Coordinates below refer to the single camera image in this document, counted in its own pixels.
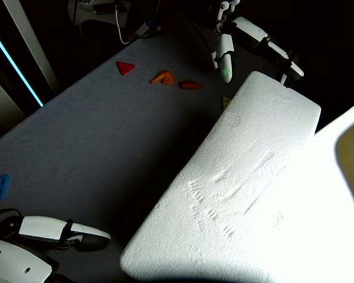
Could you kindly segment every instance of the styrofoam block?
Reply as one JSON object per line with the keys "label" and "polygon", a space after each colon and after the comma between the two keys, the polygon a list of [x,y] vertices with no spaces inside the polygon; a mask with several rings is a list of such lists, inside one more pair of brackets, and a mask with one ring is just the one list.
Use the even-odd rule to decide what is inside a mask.
{"label": "styrofoam block", "polygon": [[313,135],[320,107],[253,72],[121,256],[140,280],[264,282],[252,204]]}

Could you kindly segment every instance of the table surface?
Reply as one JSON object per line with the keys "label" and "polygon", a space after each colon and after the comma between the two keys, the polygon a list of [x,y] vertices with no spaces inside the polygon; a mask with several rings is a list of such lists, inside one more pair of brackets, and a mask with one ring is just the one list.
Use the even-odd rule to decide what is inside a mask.
{"label": "table surface", "polygon": [[[137,40],[0,139],[0,175],[11,175],[0,209],[73,219],[112,236],[102,251],[51,251],[58,273],[78,282],[127,280],[120,253],[222,113],[221,97],[232,98],[254,70],[276,75],[236,48],[236,79],[226,84],[199,40],[183,25]],[[116,61],[136,68],[122,76]],[[151,85],[163,70],[204,87]]]}

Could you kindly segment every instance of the foam surface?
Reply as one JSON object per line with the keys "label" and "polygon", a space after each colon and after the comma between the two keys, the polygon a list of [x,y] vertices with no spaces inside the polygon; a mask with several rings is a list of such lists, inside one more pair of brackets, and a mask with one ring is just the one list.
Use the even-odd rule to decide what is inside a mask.
{"label": "foam surface", "polygon": [[320,107],[253,72],[121,257],[141,280],[264,282],[254,204],[310,140]]}

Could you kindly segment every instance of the yellow triangle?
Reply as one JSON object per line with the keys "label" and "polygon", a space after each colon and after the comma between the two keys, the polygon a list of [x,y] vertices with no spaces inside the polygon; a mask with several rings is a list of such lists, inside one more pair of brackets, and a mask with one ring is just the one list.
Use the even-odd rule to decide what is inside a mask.
{"label": "yellow triangle", "polygon": [[230,103],[231,103],[231,100],[228,97],[222,96],[222,107],[223,107],[223,110],[225,110]]}

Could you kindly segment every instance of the gray tablecloth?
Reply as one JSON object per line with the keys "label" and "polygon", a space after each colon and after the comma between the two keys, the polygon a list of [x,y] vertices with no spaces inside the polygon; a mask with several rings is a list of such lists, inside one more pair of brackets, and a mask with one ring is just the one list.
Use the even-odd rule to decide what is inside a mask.
{"label": "gray tablecloth", "polygon": [[[59,273],[79,282],[126,279],[119,256],[216,119],[262,58],[237,48],[236,79],[226,84],[188,28],[137,40],[66,89],[0,139],[0,175],[11,175],[1,208],[83,223],[111,234],[103,251],[49,253]],[[116,61],[136,68],[119,74]],[[169,70],[199,91],[151,85]]]}

